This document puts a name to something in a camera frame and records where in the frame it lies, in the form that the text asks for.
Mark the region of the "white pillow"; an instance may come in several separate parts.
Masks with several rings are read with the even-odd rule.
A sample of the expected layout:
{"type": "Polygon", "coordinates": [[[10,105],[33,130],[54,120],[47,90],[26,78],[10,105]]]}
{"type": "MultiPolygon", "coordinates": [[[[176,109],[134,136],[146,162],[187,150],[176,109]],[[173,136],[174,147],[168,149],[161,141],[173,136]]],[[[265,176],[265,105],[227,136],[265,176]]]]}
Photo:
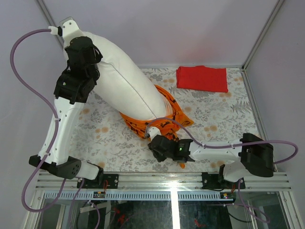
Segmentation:
{"type": "Polygon", "coordinates": [[[103,55],[97,64],[100,77],[94,91],[111,107],[137,120],[152,120],[173,114],[163,95],[133,60],[110,40],[83,32],[103,55]]]}

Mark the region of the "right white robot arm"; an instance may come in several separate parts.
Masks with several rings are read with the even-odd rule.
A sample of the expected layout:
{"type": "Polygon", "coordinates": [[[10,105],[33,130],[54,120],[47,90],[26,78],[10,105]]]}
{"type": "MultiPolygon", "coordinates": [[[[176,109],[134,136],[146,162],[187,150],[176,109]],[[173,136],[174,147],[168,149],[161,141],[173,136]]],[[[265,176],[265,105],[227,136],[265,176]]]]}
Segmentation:
{"type": "Polygon", "coordinates": [[[217,176],[218,185],[228,188],[244,176],[272,177],[273,146],[253,134],[245,133],[241,139],[231,142],[213,142],[210,145],[196,143],[192,139],[170,140],[156,135],[148,144],[158,162],[172,159],[177,163],[222,160],[217,176]]]}

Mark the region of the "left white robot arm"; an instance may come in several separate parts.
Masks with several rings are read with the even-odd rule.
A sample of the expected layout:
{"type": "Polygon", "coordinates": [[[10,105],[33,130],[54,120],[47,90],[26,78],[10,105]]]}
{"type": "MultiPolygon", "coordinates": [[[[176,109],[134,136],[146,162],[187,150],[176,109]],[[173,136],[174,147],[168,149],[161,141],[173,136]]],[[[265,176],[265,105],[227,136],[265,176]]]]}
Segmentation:
{"type": "Polygon", "coordinates": [[[100,188],[104,184],[102,169],[70,156],[69,149],[78,115],[100,77],[97,64],[102,54],[86,36],[72,39],[64,50],[68,55],[67,68],[58,78],[54,90],[56,114],[42,149],[30,157],[29,164],[57,177],[85,178],[93,188],[100,188]]]}

